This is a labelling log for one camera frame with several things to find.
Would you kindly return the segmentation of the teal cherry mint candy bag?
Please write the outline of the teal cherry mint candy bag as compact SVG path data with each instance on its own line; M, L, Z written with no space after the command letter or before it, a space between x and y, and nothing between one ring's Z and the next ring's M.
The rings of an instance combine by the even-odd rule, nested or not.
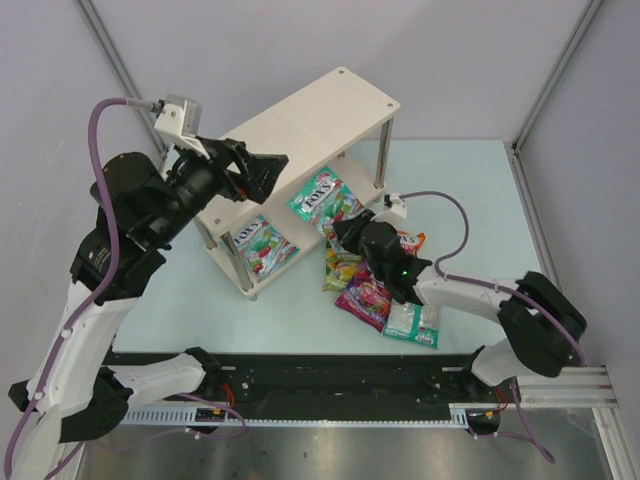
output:
M329 167L318 170L287 206L327 238L335 236L336 221L348 220L364 208L345 181Z

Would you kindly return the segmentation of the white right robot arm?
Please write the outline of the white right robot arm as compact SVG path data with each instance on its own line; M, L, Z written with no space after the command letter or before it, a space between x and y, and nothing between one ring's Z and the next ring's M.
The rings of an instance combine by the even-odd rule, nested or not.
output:
M487 386L527 374L555 378L587 363L579 344L586 320L543 274L517 280L481 280L446 273L438 263L406 252L398 231L365 210L335 223L341 246L361 255L399 303L442 306L498 324L503 340L479 348L467 369Z

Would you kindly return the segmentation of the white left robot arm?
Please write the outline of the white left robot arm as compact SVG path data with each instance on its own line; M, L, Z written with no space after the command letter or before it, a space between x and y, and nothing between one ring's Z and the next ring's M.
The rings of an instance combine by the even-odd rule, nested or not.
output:
M38 373L9 390L22 412L52 421L55 445L106 435L141 399L141 388L103 360L175 237L217 196L265 203L289 163L285 154L253 153L242 141L202 144L202 153L179 149L166 174L141 152L98 167L90 189L96 224L70 267L68 311Z

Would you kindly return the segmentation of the teal Fox's mint candy bag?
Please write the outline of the teal Fox's mint candy bag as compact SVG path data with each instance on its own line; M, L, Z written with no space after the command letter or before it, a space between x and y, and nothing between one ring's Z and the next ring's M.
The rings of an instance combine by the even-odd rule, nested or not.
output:
M258 281L266 280L299 252L263 215L250 220L233 237L233 242Z

